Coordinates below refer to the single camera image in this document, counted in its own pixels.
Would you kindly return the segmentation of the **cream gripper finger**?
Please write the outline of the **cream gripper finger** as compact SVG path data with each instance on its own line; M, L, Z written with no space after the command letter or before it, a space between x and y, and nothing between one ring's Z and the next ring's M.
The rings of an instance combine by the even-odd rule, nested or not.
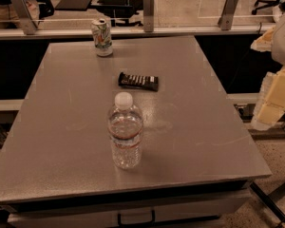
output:
M270 51L274 31L274 28L270 28L263 35L255 39L255 41L251 44L251 49L259 52Z

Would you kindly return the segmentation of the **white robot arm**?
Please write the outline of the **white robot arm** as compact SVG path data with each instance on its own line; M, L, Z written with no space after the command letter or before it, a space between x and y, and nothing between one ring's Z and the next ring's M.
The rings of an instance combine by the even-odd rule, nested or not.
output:
M277 73L267 72L263 78L251 121L252 127L260 131L274 126L285 113L285 12L274 18L275 25L251 44L255 51L269 51L282 65Z

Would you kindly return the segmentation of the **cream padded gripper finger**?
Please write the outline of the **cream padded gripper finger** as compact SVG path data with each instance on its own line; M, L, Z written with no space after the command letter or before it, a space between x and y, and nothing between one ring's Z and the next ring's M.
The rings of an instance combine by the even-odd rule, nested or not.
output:
M274 126L285 113L285 66L264 77L253 112L253 129L265 131Z

